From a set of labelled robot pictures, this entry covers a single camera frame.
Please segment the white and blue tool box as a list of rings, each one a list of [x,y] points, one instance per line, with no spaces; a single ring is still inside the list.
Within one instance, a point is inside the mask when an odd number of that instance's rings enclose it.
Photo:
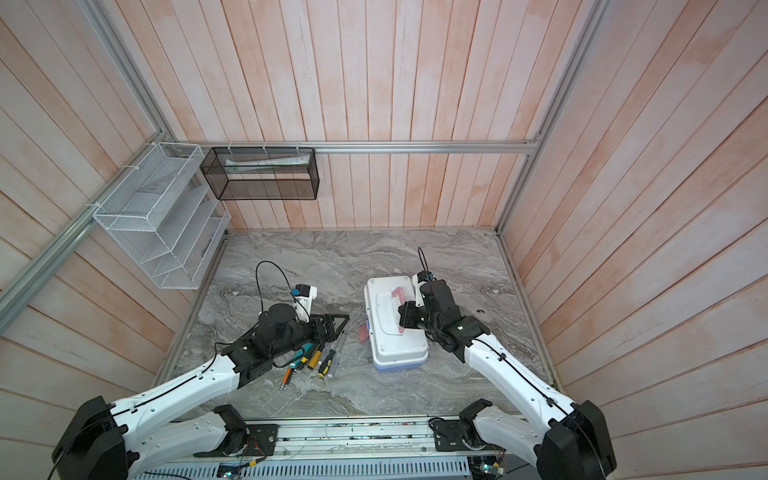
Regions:
[[[410,301],[418,303],[413,278],[371,278],[364,298],[374,366],[380,371],[395,371],[424,364],[428,358],[425,332],[400,325],[399,309]]]

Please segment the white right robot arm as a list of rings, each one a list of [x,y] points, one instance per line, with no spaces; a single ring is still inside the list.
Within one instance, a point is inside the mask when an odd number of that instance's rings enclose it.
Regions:
[[[460,312],[450,287],[428,275],[392,292],[403,330],[427,339],[488,379],[520,412],[480,399],[459,414],[464,447],[493,445],[534,466],[543,479],[605,479],[617,460],[601,409],[548,385],[502,346],[479,319]]]

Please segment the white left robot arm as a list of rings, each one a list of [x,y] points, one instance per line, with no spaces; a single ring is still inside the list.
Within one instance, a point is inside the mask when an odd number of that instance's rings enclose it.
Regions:
[[[249,427],[233,406],[184,422],[179,416],[248,385],[278,357],[337,339],[348,321],[346,314],[311,314],[302,321],[297,308],[272,305],[199,367],[131,397],[83,403],[53,450],[51,472],[62,479],[131,479],[192,454],[243,454]]]

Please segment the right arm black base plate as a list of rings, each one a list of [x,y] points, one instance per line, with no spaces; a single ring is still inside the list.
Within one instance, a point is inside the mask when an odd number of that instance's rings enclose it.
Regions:
[[[433,432],[435,448],[439,452],[454,452],[482,449],[482,442],[466,420],[446,420],[433,417],[428,420]]]

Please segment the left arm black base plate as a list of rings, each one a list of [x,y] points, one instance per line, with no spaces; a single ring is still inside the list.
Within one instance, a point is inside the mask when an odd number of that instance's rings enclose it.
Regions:
[[[278,424],[249,424],[241,431],[228,433],[216,449],[195,453],[194,457],[272,456],[278,440],[278,431]]]

